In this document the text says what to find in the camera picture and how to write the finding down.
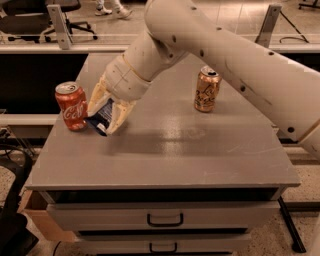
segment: robotic arm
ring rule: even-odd
[[[149,0],[145,24],[94,88],[88,115],[108,106],[105,134],[123,123],[161,71],[192,53],[320,160],[318,72],[217,27],[191,0]]]

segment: coca-cola can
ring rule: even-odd
[[[56,87],[55,97],[62,111],[63,120],[71,131],[86,128],[86,94],[76,82],[65,82]]]
[[[214,109],[221,80],[222,77],[209,66],[201,68],[194,99],[195,109],[201,112],[210,112]]]

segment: drawer handle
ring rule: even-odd
[[[151,221],[151,214],[147,216],[148,225],[156,228],[170,228],[170,227],[179,227],[183,224],[183,213],[180,213],[180,221],[177,223],[153,223]]]
[[[171,253],[176,253],[177,250],[178,250],[178,244],[177,243],[174,243],[174,248],[173,250],[171,251],[155,251],[153,250],[152,248],[152,243],[149,243],[149,250],[151,253],[154,253],[154,254],[171,254]]]

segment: brown box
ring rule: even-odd
[[[62,230],[48,214],[46,208],[47,202],[39,192],[27,190],[23,194],[18,212],[28,215],[45,239],[74,242],[75,234],[72,231]]]

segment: drawer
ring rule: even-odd
[[[249,234],[152,235],[80,238],[77,244],[88,254],[166,254],[228,253],[250,242]]]
[[[252,228],[279,209],[276,201],[194,203],[51,204],[51,217],[64,229],[141,230]]]

